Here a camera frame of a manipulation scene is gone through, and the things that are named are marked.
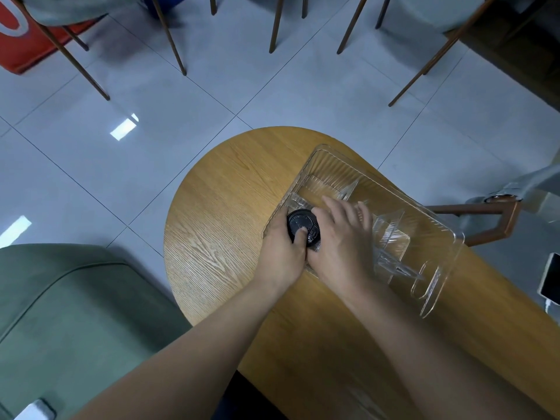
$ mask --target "black lid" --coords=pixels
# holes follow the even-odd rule
[[[288,214],[288,234],[292,242],[301,227],[307,228],[307,246],[313,246],[321,240],[317,217],[309,209],[298,209]]]

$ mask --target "person's left hand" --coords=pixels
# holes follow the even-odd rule
[[[280,209],[270,221],[263,239],[255,280],[285,292],[301,275],[305,266],[307,229],[300,228],[293,240],[288,235],[288,208]]]

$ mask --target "forearm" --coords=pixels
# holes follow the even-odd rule
[[[437,336],[387,286],[364,279],[344,299],[427,419],[550,419],[501,377]]]
[[[188,333],[95,397],[74,419],[210,418],[284,290],[253,280]]]

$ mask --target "blue object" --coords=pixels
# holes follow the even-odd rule
[[[183,0],[158,0],[160,3],[162,13],[166,14],[173,7],[177,6]],[[158,19],[158,13],[156,12],[156,7],[153,5],[152,0],[142,0],[139,2],[141,6],[148,9],[150,15],[154,19]]]

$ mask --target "human hand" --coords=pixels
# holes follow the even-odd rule
[[[369,281],[374,273],[372,217],[362,202],[357,210],[348,202],[323,197],[330,209],[313,208],[321,231],[321,247],[318,252],[307,251],[309,265],[319,278],[344,299],[348,292]]]
[[[288,235],[288,208],[278,211],[270,221],[263,239],[255,280],[285,292],[301,275],[305,266],[307,229],[300,228],[293,240]]]

